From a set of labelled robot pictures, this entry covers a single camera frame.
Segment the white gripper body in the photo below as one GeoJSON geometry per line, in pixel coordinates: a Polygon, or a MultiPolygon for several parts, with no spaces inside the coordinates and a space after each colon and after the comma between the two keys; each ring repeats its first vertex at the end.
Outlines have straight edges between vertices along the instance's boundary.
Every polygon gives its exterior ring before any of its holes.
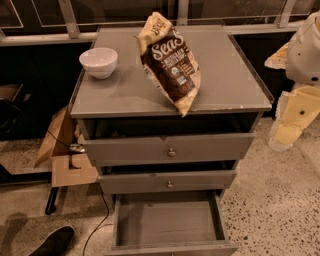
{"type": "Polygon", "coordinates": [[[293,146],[303,131],[320,113],[320,86],[297,83],[278,100],[269,146],[284,151],[293,146]]]}

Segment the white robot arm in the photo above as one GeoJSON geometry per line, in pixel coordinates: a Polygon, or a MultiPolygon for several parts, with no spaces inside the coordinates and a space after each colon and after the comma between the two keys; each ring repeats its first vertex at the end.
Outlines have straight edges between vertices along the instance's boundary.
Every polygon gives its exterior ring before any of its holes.
{"type": "Polygon", "coordinates": [[[294,82],[290,92],[281,93],[270,132],[269,146],[284,151],[320,114],[320,11],[311,14],[264,65],[284,69],[294,82]]]}

